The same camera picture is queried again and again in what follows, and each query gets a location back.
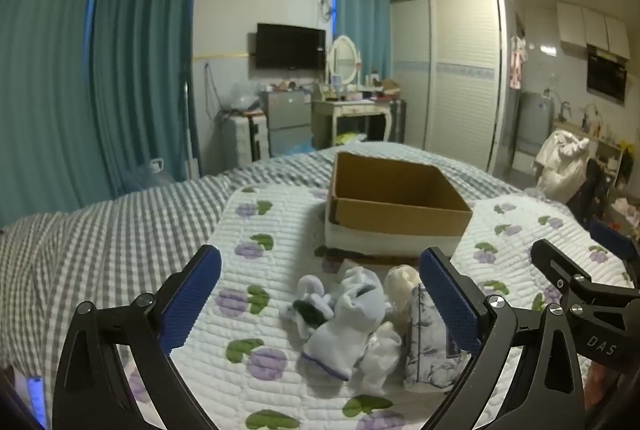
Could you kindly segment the floral tissue pack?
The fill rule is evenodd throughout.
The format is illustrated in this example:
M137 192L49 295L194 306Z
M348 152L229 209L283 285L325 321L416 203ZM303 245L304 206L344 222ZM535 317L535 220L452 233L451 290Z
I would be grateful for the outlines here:
M469 361L422 286L411 293L407 336L405 389L416 393L449 392Z

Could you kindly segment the cream scrunchie cloth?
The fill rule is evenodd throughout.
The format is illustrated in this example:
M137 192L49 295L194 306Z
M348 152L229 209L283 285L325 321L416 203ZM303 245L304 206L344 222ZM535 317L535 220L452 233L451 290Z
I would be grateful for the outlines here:
M414 288L420 284L418 271L409 265L391 268L384 280L387 301L396 313L405 311Z

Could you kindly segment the light blue sock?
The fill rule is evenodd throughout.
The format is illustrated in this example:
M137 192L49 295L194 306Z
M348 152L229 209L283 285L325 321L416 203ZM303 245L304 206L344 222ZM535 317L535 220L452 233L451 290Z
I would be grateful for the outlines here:
M303 358L329 375L349 381L372 335L387 312L383 285L375 272L362 266L347 270L334 302L334 317L306 341Z

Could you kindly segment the white jacket on chair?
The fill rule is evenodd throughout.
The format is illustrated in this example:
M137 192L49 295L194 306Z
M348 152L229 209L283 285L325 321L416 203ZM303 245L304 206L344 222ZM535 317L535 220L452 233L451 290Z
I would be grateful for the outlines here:
M586 180L590 139L567 130L555 130L535 157L540 168L536 189L555 202L566 204Z

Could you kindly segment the grey checked bed cover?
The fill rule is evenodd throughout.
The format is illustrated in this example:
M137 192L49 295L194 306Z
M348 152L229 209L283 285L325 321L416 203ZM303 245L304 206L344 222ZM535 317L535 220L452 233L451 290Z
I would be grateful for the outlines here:
M43 375L78 302L119 306L156 289L213 234L236 190L252 184L326 188L336 153L272 158L7 226L1 232L2 366Z

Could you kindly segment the white crumpled cloth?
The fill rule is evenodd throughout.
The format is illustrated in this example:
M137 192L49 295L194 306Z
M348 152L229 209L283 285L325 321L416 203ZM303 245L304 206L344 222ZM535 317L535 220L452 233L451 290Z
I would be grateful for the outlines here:
M401 336L391 322L384 322L370 335L359 361L362 392L382 394L385 381L397 368L401 354Z

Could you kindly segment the black range hood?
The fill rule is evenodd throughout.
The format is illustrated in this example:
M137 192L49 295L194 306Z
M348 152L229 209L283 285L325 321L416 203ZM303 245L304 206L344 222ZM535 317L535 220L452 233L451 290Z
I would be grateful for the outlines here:
M587 91L623 105L627 94L627 68L615 55L601 54L589 48L587 55Z

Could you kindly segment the clear water jug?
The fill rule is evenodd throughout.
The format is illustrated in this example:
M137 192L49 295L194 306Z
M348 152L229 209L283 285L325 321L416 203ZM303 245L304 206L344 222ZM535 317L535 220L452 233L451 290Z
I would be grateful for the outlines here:
M129 189L132 192L142 192L154 187L164 187L175 183L175 179L165 169L163 158L154 158L142 164L131 173Z

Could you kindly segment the white sock with green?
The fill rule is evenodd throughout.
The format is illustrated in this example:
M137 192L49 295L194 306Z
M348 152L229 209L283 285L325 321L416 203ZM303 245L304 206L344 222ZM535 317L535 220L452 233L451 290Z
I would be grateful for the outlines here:
M319 277L305 275L297 283L296 297L280 309L284 320L292 322L299 338L306 341L324 323L332 320L334 309Z

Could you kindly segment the brown cardboard box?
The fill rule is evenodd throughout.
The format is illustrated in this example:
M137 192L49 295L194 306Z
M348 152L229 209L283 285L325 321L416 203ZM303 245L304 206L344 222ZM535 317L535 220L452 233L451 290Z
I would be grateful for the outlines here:
M454 254L472 209L429 164L341 152L326 198L324 243L357 260L418 260L436 247Z

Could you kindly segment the white suitcase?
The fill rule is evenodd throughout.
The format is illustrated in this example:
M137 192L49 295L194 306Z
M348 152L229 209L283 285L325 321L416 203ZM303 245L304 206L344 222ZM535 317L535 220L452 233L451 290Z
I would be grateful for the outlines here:
M221 135L227 169L270 158L268 121L261 110L224 118Z

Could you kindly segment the grey mini fridge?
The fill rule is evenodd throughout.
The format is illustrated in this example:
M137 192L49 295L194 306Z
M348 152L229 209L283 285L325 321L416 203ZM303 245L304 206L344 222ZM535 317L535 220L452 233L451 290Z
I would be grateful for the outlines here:
M262 92L262 108L268 121L270 155L284 152L312 138L311 100L303 91Z

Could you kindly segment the white dressing table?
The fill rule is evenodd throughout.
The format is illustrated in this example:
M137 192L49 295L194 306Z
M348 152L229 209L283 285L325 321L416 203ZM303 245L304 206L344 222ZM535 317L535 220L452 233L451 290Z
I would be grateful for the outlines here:
M343 118L366 118L382 116L385 119L382 140L390 140L392 113L390 101L361 100L350 102L313 100L311 104L311 131L314 148L324 150L336 143L338 120Z

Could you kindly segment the teal curtain left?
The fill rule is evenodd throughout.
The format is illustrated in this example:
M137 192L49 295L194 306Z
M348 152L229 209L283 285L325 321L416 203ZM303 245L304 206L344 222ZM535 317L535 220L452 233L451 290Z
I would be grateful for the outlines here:
M193 1L1 0L3 224L186 179Z

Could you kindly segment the teal curtain right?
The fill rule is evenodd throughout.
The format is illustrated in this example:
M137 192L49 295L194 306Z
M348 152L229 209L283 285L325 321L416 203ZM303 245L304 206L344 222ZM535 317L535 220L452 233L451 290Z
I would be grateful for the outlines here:
M334 0L334 36L346 36L361 56L363 75L390 76L390 0Z

